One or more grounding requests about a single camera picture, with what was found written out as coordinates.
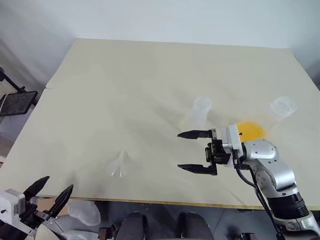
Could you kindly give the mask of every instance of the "plastic bag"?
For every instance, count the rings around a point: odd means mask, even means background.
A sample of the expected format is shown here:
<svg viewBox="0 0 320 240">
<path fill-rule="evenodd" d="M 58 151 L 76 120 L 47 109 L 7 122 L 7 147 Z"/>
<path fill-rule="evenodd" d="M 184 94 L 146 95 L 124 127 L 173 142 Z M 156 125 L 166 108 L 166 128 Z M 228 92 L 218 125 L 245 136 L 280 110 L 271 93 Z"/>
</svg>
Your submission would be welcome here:
<svg viewBox="0 0 320 240">
<path fill-rule="evenodd" d="M 61 233 L 63 237 L 66 238 L 66 240 L 97 240 L 98 239 L 98 233 L 95 232 L 89 232 L 89 231 L 65 231 Z"/>
<path fill-rule="evenodd" d="M 96 226 L 101 222 L 99 209 L 93 201 L 70 199 L 66 206 L 71 217 L 87 226 Z"/>
</svg>

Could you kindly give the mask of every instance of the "transparent cup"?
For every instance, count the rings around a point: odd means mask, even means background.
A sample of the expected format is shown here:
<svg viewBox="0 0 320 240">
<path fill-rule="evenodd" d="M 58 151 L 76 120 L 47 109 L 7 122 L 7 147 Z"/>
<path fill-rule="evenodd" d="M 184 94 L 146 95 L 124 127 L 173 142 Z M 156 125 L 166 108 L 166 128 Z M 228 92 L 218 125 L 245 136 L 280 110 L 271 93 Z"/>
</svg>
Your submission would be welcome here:
<svg viewBox="0 0 320 240">
<path fill-rule="evenodd" d="M 198 96 L 193 101 L 192 109 L 179 123 L 181 131 L 206 130 L 208 112 L 213 106 L 212 100 L 207 96 Z"/>
<path fill-rule="evenodd" d="M 118 154 L 107 163 L 106 174 L 110 177 L 124 178 L 128 175 L 128 160 L 127 151 L 119 151 Z"/>
<path fill-rule="evenodd" d="M 237 123 L 240 140 L 245 142 L 267 139 L 271 130 L 277 124 L 292 116 L 296 110 L 297 105 L 293 99 L 286 96 L 278 97 L 261 113 Z"/>
</svg>

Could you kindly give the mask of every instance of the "gray floor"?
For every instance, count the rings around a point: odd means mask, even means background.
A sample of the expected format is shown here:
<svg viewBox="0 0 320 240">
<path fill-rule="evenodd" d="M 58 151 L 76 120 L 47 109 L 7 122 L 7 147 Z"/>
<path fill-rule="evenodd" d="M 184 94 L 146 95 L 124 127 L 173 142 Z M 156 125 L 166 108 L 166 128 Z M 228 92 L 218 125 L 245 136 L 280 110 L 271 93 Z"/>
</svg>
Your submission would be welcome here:
<svg viewBox="0 0 320 240">
<path fill-rule="evenodd" d="M 194 212 L 201 215 L 208 223 L 216 240 L 233 239 L 234 234 L 241 232 L 255 233 L 259 240 L 275 240 L 276 233 L 267 214 L 262 210 L 239 211 L 237 209 L 149 204 L 133 202 L 96 202 L 101 214 L 101 224 L 86 226 L 78 219 L 63 216 L 51 224 L 56 232 L 82 230 L 98 232 L 100 227 L 120 223 L 132 212 L 141 212 L 148 219 L 150 239 L 174 238 L 177 236 L 178 216 L 183 212 Z"/>
</svg>

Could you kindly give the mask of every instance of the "table surface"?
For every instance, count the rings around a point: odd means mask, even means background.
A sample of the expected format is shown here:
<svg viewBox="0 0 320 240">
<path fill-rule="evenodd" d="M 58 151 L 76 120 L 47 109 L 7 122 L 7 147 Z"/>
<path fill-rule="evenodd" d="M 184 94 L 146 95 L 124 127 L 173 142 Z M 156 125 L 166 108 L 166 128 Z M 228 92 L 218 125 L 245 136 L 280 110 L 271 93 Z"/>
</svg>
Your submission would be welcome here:
<svg viewBox="0 0 320 240">
<path fill-rule="evenodd" d="M 77 39 L 47 84 L 7 161 L 0 188 L 75 198 L 260 208 L 232 168 L 193 174 L 208 139 L 178 139 L 198 96 L 213 101 L 208 128 L 261 113 L 280 96 L 298 109 L 270 133 L 311 209 L 320 208 L 320 94 L 289 49 Z M 125 176 L 111 176 L 121 163 Z"/>
</svg>

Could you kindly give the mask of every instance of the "yellow plate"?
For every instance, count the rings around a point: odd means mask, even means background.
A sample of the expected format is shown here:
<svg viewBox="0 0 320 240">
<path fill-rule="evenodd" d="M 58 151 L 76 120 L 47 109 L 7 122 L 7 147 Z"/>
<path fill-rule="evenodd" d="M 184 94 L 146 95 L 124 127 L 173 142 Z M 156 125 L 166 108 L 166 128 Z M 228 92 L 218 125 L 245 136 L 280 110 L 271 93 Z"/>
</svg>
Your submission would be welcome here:
<svg viewBox="0 0 320 240">
<path fill-rule="evenodd" d="M 241 142 L 266 139 L 266 131 L 258 124 L 250 121 L 241 121 L 236 124 Z"/>
</svg>

